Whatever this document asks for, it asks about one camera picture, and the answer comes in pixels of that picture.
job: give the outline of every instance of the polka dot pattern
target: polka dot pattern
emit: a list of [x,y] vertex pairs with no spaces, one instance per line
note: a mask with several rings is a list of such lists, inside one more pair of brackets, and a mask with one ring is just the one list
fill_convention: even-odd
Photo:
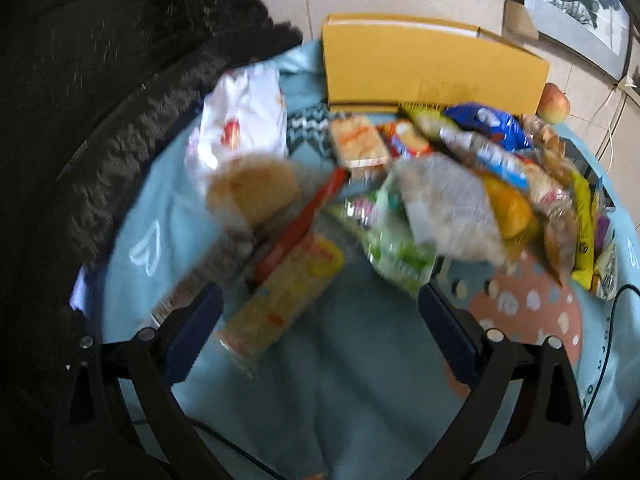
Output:
[[[497,297],[492,298],[485,286],[470,298],[469,312],[483,329],[499,328],[522,343],[542,344],[547,337],[558,336],[574,364],[582,346],[582,316],[571,287],[561,288],[532,253],[523,252],[518,267],[512,275],[494,275],[490,281],[499,290]],[[466,386],[451,373],[449,377],[461,395],[468,394]]]

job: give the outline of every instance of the picture frame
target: picture frame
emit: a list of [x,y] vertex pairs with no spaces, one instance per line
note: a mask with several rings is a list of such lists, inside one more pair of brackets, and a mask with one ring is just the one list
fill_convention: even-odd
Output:
[[[516,8],[517,19],[507,11]],[[626,77],[632,24],[620,0],[507,0],[505,27],[530,31],[564,46],[613,82]]]

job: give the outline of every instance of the cardboard box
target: cardboard box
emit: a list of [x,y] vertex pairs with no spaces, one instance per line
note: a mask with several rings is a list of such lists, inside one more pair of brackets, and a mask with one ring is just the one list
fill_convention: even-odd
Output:
[[478,101],[534,113],[549,63],[465,23],[379,14],[334,14],[322,25],[332,110],[395,111],[403,101]]

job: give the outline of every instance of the patterned fabric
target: patterned fabric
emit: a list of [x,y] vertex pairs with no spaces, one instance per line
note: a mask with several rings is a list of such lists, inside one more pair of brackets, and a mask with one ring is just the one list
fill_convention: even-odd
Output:
[[336,117],[344,118],[346,114],[343,112],[332,113],[324,103],[304,108],[289,115],[287,121],[289,153],[293,154],[306,142],[320,157],[335,161],[328,128],[329,123]]

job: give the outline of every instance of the red apple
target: red apple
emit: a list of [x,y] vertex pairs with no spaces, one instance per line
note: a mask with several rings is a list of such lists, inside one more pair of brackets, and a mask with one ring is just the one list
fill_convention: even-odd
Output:
[[545,123],[559,124],[566,119],[570,110],[569,99],[566,98],[561,89],[553,83],[546,83],[536,111],[540,119]]

